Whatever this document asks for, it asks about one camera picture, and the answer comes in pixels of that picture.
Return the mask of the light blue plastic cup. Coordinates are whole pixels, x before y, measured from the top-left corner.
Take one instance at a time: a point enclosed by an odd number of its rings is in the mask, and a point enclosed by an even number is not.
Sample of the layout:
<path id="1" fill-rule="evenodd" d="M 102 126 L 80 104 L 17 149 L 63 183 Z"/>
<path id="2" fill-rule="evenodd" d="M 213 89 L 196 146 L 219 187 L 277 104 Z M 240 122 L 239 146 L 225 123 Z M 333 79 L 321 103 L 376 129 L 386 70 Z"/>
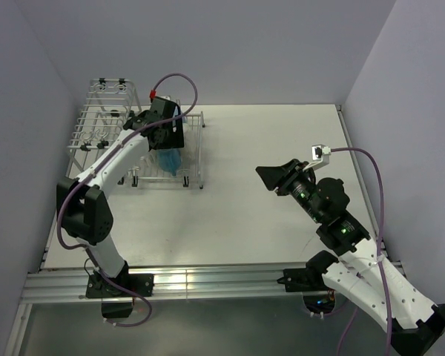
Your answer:
<path id="1" fill-rule="evenodd" d="M 184 132 L 187 132 L 189 130 L 189 125 L 188 125 L 188 118 L 187 116 L 183 116 L 181 118 L 182 121 L 182 129 Z"/>

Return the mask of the blue white ceramic mug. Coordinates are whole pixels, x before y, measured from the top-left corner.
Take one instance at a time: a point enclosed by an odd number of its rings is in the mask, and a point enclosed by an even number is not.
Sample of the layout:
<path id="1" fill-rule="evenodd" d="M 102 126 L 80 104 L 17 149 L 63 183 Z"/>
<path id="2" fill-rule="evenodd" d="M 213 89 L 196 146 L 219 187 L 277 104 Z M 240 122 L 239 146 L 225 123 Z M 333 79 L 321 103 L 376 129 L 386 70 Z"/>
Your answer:
<path id="1" fill-rule="evenodd" d="M 170 148 L 165 150 L 157 150 L 157 159 L 160 168 L 175 177 L 179 170 L 182 160 L 178 148 Z"/>

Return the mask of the clear plastic cup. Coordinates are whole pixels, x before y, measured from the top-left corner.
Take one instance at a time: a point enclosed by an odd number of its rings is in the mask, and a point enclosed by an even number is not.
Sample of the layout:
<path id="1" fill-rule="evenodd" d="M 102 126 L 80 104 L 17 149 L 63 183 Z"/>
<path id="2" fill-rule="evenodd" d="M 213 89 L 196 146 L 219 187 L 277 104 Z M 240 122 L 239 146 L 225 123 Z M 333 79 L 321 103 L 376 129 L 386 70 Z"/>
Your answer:
<path id="1" fill-rule="evenodd" d="M 147 174 L 151 175 L 152 171 L 158 171 L 159 164 L 156 157 L 153 154 L 150 154 L 140 158 L 140 168 L 143 171 L 146 171 Z"/>

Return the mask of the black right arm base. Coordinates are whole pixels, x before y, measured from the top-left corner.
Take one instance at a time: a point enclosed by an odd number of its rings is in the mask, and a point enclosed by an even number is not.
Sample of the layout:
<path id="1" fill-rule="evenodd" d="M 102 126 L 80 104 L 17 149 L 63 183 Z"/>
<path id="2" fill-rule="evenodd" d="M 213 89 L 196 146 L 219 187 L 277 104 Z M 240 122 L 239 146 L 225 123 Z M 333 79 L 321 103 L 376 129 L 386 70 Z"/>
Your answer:
<path id="1" fill-rule="evenodd" d="M 329 291 L 331 288 L 323 282 L 323 272 L 327 270 L 309 266 L 286 268 L 283 270 L 283 276 L 277 279 L 277 283 L 284 286 L 287 293 Z"/>

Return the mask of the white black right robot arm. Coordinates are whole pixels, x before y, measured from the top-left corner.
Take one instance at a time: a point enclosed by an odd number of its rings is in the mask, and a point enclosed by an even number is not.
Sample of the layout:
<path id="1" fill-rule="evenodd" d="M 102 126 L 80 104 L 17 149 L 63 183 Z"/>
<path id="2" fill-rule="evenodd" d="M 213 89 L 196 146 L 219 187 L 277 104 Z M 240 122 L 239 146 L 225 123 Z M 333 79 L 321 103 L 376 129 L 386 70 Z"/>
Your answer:
<path id="1" fill-rule="evenodd" d="M 445 332 L 445 304 L 421 294 L 378 251 L 348 212 L 343 181 L 317 181 L 308 163 L 297 159 L 255 171 L 268 190 L 297 201 L 317 223 L 316 234 L 326 247 L 306 262 L 300 277 L 285 276 L 286 285 L 340 292 L 378 323 L 399 355 L 425 355 Z"/>

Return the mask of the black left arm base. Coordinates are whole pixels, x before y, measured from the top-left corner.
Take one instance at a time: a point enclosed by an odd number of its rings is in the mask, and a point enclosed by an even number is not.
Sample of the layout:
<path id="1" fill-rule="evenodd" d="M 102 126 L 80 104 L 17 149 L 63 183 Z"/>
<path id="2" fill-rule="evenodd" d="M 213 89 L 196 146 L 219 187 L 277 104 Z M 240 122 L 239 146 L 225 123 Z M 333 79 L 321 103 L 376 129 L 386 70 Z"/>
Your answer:
<path id="1" fill-rule="evenodd" d="M 85 292 L 87 299 L 109 299 L 120 297 L 150 297 L 154 288 L 153 274 L 129 274 L 123 280 L 106 280 L 94 273 L 88 278 Z"/>

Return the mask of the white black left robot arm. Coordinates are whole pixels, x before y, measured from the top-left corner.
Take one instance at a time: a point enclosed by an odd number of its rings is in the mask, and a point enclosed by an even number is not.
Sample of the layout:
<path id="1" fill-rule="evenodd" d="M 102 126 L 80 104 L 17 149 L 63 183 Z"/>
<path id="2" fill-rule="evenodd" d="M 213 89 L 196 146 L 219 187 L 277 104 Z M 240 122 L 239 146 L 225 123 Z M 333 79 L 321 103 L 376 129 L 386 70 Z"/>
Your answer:
<path id="1" fill-rule="evenodd" d="M 149 109 L 129 116 L 118 137 L 100 158 L 76 178 L 65 177 L 56 186 L 57 237 L 66 233 L 84 248 L 97 269 L 103 288 L 113 296 L 130 291 L 128 263 L 111 236 L 113 215 L 108 197 L 118 181 L 143 156 L 160 148 L 181 148 L 182 111 L 157 96 Z"/>

